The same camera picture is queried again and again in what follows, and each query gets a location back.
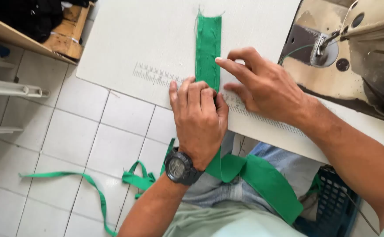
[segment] black watch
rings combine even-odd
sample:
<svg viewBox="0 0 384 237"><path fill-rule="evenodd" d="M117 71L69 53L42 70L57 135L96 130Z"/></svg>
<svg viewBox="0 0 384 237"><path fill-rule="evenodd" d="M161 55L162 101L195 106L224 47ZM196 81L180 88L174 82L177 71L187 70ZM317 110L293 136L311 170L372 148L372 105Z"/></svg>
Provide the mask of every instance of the black watch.
<svg viewBox="0 0 384 237"><path fill-rule="evenodd" d="M170 180L187 186L194 184L204 171L193 167L192 159L184 152L173 148L164 160L165 172Z"/></svg>

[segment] person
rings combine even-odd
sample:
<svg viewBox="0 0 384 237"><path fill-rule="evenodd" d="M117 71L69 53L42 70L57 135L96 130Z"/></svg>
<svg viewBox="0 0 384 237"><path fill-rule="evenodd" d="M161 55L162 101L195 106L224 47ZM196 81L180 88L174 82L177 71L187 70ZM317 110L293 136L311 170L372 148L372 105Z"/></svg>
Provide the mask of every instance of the person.
<svg viewBox="0 0 384 237"><path fill-rule="evenodd" d="M237 59L245 64L235 62ZM263 59L254 48L232 50L227 59L216 58L216 63L241 82L227 83L224 88L240 96L248 111L300 129L322 150L343 181L373 207L384 237L384 146L305 94L283 67ZM178 150L192 159L196 170L203 171L226 134L229 108L221 93L203 81L194 81L194 77L185 79L179 90L172 81L169 97ZM256 149L254 153L263 159L279 150L267 144ZM225 184L210 178L204 173L198 182L187 186L163 173L133 205L118 236L304 236L269 211L251 187L243 187L243 181ZM196 194L196 190L209 194ZM231 190L236 193L224 193Z"/></svg>

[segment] black clothing pile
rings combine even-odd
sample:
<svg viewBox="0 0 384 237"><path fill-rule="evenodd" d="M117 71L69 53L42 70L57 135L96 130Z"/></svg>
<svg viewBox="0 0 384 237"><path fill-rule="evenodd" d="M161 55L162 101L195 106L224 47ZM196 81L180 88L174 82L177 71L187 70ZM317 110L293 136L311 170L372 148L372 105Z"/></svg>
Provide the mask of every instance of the black clothing pile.
<svg viewBox="0 0 384 237"><path fill-rule="evenodd" d="M65 2L82 7L89 5L89 0ZM40 43L49 38L62 20L61 0L0 0L0 21Z"/></svg>

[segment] printed ruler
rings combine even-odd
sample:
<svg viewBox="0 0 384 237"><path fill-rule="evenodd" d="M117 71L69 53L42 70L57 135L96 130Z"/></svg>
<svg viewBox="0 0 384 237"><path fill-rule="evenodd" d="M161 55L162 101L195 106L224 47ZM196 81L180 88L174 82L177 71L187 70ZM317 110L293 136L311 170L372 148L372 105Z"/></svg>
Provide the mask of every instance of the printed ruler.
<svg viewBox="0 0 384 237"><path fill-rule="evenodd" d="M169 88L171 81L176 81L179 86L185 79L185 77L175 75L166 70L162 70L142 62L136 62L132 75L135 78L142 79L149 83L152 83L153 85L162 86L165 88ZM293 126L290 126L282 122L270 120L247 111L245 109L245 105L243 104L242 100L239 97L237 97L235 94L232 94L229 92L223 92L223 97L226 103L229 105L230 112L239 113L244 116L250 117L252 119L255 119L255 120L276 126L278 128L282 128L286 131L298 134L300 136L306 137L306 135L302 131L300 131L299 129Z"/></svg>

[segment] blue plastic crate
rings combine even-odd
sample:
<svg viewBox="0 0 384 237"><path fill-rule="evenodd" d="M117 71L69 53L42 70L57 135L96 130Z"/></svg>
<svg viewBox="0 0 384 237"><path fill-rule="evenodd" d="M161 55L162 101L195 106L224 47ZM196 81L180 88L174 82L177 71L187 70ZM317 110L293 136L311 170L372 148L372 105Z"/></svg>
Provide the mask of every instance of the blue plastic crate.
<svg viewBox="0 0 384 237"><path fill-rule="evenodd" d="M361 201L359 195L350 189L332 168L321 168L318 176L321 180L321 191L316 221L299 217L294 227L309 237L349 237L358 209L344 191L357 206Z"/></svg>

